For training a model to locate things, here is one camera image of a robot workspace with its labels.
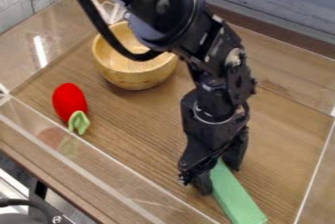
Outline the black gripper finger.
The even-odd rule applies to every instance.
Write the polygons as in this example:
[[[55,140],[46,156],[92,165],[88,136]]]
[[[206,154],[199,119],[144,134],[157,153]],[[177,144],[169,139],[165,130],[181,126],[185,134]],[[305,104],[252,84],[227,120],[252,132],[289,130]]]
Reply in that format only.
[[[223,160],[235,171],[239,171],[242,168],[243,160],[248,149],[248,144],[250,144],[250,128],[246,126],[236,135],[231,143],[231,146],[227,149],[227,152],[223,156]]]
[[[200,193],[207,196],[212,194],[212,180],[208,171],[200,173],[200,175],[195,179],[195,185],[200,191]]]

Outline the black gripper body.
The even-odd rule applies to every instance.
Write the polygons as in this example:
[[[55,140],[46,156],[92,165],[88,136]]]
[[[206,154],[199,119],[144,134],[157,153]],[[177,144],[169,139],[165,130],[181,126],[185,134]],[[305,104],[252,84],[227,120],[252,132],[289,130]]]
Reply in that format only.
[[[248,126],[251,109],[240,106],[228,120],[204,120],[195,105],[183,105],[183,125],[188,144],[179,161],[180,180],[184,185],[195,184],[195,179],[204,171],[211,171],[227,152],[231,143]]]

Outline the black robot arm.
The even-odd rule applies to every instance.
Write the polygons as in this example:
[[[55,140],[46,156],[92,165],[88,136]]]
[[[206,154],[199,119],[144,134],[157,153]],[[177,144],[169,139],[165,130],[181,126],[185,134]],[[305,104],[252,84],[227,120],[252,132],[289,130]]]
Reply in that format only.
[[[204,0],[118,0],[129,12],[139,41],[149,48],[133,53],[106,22],[96,27],[116,50],[135,61],[149,61],[172,52],[187,62],[196,88],[181,101],[188,145],[180,158],[183,183],[207,195],[220,161],[239,169],[250,142],[248,100],[256,81],[247,63],[243,40],[207,8]]]

